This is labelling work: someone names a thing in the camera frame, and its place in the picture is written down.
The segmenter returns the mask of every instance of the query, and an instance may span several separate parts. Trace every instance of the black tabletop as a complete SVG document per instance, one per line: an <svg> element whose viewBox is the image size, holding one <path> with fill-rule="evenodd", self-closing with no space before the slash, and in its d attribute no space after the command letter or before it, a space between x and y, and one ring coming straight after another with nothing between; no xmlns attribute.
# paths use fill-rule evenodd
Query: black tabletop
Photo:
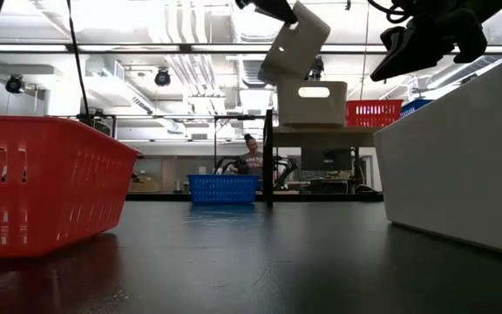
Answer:
<svg viewBox="0 0 502 314"><path fill-rule="evenodd" d="M502 254L382 203L128 202L109 233L0 261L0 313L502 313Z"/></svg>

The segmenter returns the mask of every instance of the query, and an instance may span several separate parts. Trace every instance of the black cable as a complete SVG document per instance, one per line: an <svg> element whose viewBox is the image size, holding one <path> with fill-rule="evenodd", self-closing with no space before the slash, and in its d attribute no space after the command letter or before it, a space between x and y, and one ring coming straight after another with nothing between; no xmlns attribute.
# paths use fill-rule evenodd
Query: black cable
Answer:
<svg viewBox="0 0 502 314"><path fill-rule="evenodd" d="M373 7L375 7L375 9L380 10L383 13L386 13L387 20L393 24L400 24L411 17L410 13L403 10L397 10L398 6L395 4L393 4L389 9L387 9L383 7L381 4L375 2L375 0L367 0L367 2L371 4ZM400 16L400 17L397 19L393 19L392 16Z"/></svg>
<svg viewBox="0 0 502 314"><path fill-rule="evenodd" d="M75 35L75 27L73 25L73 16L71 11L71 0L67 1L67 7L69 8L69 29L71 30L71 40L73 51L75 53L75 60L77 62L77 73L78 73L78 82L80 83L80 91L83 94L83 101L85 102L85 113L86 113L86 124L92 127L92 118L91 113L88 111L88 99L86 97L86 89L85 82L83 80L83 71L80 66L80 56L78 55L78 46L77 46L77 35Z"/></svg>

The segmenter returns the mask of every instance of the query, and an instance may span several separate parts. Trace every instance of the red basket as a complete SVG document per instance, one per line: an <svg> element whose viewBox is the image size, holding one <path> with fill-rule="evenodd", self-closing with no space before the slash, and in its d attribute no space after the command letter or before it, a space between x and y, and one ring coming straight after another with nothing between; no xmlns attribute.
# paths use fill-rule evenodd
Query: red basket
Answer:
<svg viewBox="0 0 502 314"><path fill-rule="evenodd" d="M137 153L76 121L0 117L0 257L117 226Z"/></svg>
<svg viewBox="0 0 502 314"><path fill-rule="evenodd" d="M400 118L402 100L350 100L346 126L387 126Z"/></svg>

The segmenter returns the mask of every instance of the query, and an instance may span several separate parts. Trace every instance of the blue basket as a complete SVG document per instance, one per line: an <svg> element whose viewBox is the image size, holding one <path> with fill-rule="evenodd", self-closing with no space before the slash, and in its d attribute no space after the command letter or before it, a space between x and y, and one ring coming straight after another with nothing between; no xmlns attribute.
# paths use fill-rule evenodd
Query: blue basket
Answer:
<svg viewBox="0 0 502 314"><path fill-rule="evenodd" d="M258 175L189 175L193 204L254 202L258 185Z"/></svg>
<svg viewBox="0 0 502 314"><path fill-rule="evenodd" d="M402 106L400 111L400 119L413 114L417 109L431 103L433 100L429 99L416 99L407 105Z"/></svg>

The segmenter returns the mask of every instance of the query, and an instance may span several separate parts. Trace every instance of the woman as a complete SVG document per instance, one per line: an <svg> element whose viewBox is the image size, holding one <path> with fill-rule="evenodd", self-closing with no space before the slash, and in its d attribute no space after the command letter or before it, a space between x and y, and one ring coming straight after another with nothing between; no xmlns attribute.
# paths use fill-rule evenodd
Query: woman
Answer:
<svg viewBox="0 0 502 314"><path fill-rule="evenodd" d="M245 134L245 144L248 147L249 153L241 156L249 166L249 174L262 176L262 153L259 152L257 140L250 134ZM236 167L230 167L230 171L237 173Z"/></svg>

